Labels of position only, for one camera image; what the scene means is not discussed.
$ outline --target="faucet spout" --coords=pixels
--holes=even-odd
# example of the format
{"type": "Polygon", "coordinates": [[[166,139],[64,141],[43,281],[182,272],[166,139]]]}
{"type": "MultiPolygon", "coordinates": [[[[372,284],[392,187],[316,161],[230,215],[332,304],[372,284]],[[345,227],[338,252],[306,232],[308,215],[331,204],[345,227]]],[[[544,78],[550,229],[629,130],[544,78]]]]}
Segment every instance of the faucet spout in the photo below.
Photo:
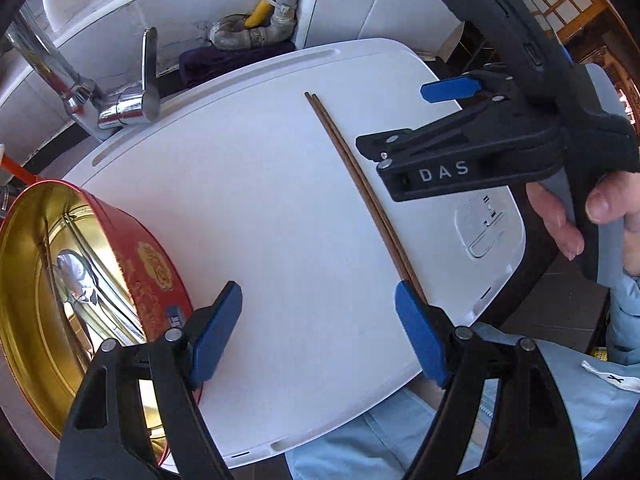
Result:
{"type": "Polygon", "coordinates": [[[98,127],[98,116],[104,100],[102,91],[94,81],[79,75],[62,56],[27,5],[23,5],[15,15],[6,36],[27,63],[60,96],[69,117],[89,135],[104,142],[119,129],[103,130],[98,127]]]}

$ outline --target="dark purple cloth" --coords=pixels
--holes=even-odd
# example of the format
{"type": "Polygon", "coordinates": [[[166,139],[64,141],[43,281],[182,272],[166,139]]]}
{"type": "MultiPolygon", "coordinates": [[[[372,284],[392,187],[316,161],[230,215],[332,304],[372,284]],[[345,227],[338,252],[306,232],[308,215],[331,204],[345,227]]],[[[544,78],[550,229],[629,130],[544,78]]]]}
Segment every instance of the dark purple cloth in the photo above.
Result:
{"type": "Polygon", "coordinates": [[[192,88],[219,75],[270,57],[293,52],[296,47],[290,41],[250,50],[225,52],[214,46],[203,46],[180,54],[180,79],[185,88],[192,88]]]}

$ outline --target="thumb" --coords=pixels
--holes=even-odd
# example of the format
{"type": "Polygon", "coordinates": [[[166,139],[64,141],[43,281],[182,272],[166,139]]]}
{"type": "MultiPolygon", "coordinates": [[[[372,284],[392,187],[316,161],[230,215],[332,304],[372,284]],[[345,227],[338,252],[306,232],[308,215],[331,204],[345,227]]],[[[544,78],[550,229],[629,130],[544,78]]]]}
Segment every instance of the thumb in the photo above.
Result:
{"type": "Polygon", "coordinates": [[[589,194],[586,212],[594,224],[607,224],[625,216],[625,227],[640,232],[640,173],[608,174],[589,194]]]}

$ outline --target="person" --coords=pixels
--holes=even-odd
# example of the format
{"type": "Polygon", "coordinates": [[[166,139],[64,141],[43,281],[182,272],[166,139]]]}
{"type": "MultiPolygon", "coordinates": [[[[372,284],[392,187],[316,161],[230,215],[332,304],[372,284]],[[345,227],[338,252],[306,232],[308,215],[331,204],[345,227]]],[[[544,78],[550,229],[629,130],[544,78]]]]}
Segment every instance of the person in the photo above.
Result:
{"type": "MultiPolygon", "coordinates": [[[[584,250],[584,239],[567,220],[562,203],[540,184],[527,184],[533,209],[542,217],[558,248],[569,260],[584,250]]],[[[537,341],[558,385],[574,428],[582,476],[602,459],[624,428],[640,389],[620,388],[620,378],[640,378],[640,174],[607,175],[591,191],[587,215],[595,224],[624,217],[624,274],[611,289],[607,327],[608,362],[580,352],[537,341]],[[592,370],[582,366],[587,361],[592,370]]],[[[507,335],[476,322],[482,338],[514,344],[520,336],[507,335]]],[[[460,472],[477,466],[491,424],[497,380],[485,381],[478,419],[460,472]]],[[[398,480],[418,451],[441,398],[432,381],[412,381],[347,424],[286,453],[294,480],[398,480]]]]}

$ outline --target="white cutting board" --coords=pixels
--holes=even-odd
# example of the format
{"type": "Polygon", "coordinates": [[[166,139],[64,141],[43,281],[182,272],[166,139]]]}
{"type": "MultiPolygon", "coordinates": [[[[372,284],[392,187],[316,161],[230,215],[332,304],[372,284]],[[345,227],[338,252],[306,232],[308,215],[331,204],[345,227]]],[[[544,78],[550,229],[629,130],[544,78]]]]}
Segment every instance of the white cutting board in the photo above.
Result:
{"type": "Polygon", "coordinates": [[[334,118],[427,297],[455,324],[471,323],[519,264],[524,227],[506,188],[489,192],[500,236],[474,258],[454,218],[482,192],[394,203],[354,148],[358,135],[458,110],[420,97],[432,80],[389,40],[295,52],[181,94],[160,121],[122,131],[66,176],[156,236],[196,308],[227,280],[242,286],[242,315],[200,401],[230,466],[340,426],[420,370],[394,309],[398,273],[305,91],[334,118]]]}

